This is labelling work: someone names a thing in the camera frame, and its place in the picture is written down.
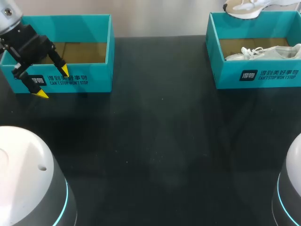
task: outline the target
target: shoelace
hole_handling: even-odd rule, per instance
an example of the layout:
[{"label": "shoelace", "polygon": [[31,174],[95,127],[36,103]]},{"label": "shoelace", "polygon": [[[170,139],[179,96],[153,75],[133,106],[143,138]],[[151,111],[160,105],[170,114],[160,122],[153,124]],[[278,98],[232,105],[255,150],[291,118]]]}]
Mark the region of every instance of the shoelace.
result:
[{"label": "shoelace", "polygon": [[253,50],[247,49],[247,48],[245,48],[245,47],[242,47],[242,48],[241,48],[241,52],[243,53],[243,55],[244,55],[245,58],[247,58],[247,59],[254,58],[254,55],[260,54],[260,53],[262,53],[262,51],[263,51],[263,48],[262,48],[262,47],[258,47],[258,48],[253,49]]}]

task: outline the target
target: open box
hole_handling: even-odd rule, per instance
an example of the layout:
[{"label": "open box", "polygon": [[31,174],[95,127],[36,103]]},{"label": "open box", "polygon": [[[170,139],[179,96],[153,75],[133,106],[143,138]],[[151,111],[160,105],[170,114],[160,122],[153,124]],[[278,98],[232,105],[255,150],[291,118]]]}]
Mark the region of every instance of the open box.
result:
[{"label": "open box", "polygon": [[242,47],[269,48],[301,43],[301,15],[296,11],[261,12],[241,20],[210,13],[206,46],[218,89],[301,86],[301,59],[225,61]]},{"label": "open box", "polygon": [[[64,78],[49,58],[26,71],[46,93],[111,92],[115,39],[110,15],[24,16],[38,34],[46,35],[67,63]],[[15,93],[29,93],[12,70],[16,61],[5,51],[0,67]]]}]

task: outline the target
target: teal box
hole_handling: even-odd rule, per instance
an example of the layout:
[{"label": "teal box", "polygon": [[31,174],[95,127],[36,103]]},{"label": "teal box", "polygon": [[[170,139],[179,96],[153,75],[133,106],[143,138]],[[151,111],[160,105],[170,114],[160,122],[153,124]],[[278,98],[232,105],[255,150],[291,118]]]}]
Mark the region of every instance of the teal box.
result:
[{"label": "teal box", "polygon": [[290,46],[301,43],[300,14],[296,11],[261,12],[257,19],[241,20],[226,13],[210,13],[206,46],[216,87],[300,87],[301,59],[224,60],[219,39],[256,38],[286,38]]},{"label": "teal box", "polygon": [[[32,65],[29,75],[43,76],[46,93],[111,92],[114,66],[115,38],[111,15],[24,16],[23,24],[30,24],[38,34],[52,42],[107,43],[105,63],[67,64],[70,79],[64,80],[54,65]],[[12,70],[16,61],[5,51],[0,67],[15,93],[29,93]]]}]

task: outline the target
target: small hole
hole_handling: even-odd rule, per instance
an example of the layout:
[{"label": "small hole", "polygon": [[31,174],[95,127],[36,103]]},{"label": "small hole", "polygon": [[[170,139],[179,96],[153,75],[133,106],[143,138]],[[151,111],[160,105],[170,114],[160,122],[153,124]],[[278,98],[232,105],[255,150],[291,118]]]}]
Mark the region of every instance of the small hole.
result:
[{"label": "small hole", "polygon": [[11,15],[13,14],[13,12],[11,11],[10,8],[6,8],[6,9],[4,10],[4,13],[5,13],[7,16],[11,16]]},{"label": "small hole", "polygon": [[41,164],[38,165],[38,168],[41,171],[46,171],[47,170],[47,168],[45,166],[41,165]]}]

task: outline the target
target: glowing blue ring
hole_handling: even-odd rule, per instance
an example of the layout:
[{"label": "glowing blue ring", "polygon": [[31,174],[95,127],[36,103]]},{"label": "glowing blue ring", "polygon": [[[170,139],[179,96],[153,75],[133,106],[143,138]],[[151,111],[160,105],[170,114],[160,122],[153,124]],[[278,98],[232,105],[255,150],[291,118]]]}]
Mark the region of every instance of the glowing blue ring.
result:
[{"label": "glowing blue ring", "polygon": [[295,225],[300,226],[300,225],[298,225],[297,222],[294,221],[294,219],[288,214],[288,212],[286,211],[286,209],[285,209],[285,207],[284,207],[284,205],[283,205],[283,203],[282,203],[282,201],[281,201],[280,194],[279,194],[279,179],[280,179],[280,174],[279,174],[278,181],[277,181],[277,192],[278,192],[278,197],[279,197],[279,201],[280,201],[280,203],[281,203],[281,206],[282,206],[284,212],[285,212],[285,213],[288,215],[288,217],[292,220],[292,222],[294,222]]},{"label": "glowing blue ring", "polygon": [[68,184],[67,184],[67,181],[66,181],[66,191],[67,192],[66,192],[65,205],[64,205],[64,207],[62,209],[61,214],[58,216],[58,219],[56,220],[56,222],[52,226],[56,226],[58,224],[58,222],[60,221],[60,219],[62,218],[62,216],[63,216],[63,214],[65,212],[65,209],[66,209],[66,206],[67,206],[67,201],[68,201]]}]

